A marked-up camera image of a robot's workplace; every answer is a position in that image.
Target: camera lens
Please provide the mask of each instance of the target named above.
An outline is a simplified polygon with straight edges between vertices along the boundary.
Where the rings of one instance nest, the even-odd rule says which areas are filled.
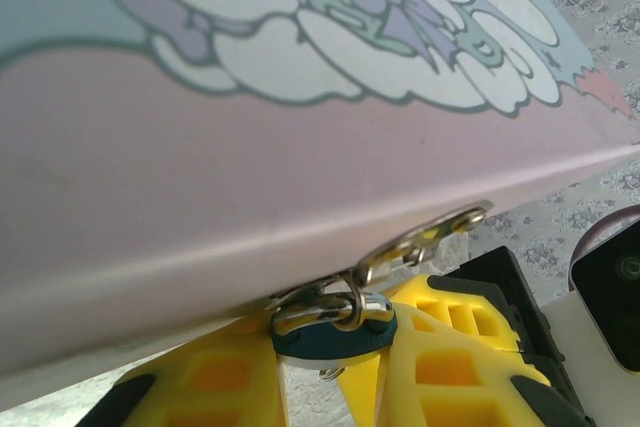
[[[640,280],[640,257],[625,257],[618,265],[618,274],[624,280]]]

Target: black phone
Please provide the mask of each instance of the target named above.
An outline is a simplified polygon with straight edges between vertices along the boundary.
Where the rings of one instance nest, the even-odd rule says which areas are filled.
[[[640,222],[580,258],[570,275],[617,362],[640,372]]]

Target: white cartoon bunny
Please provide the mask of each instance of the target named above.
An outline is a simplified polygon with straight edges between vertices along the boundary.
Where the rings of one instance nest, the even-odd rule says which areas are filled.
[[[507,113],[530,94],[550,103],[559,96],[517,33],[489,13],[458,7],[471,0],[117,1],[149,28],[165,68],[210,92],[245,88],[300,103],[369,91]],[[523,30],[557,40],[528,0],[489,1],[507,15],[519,3]]]

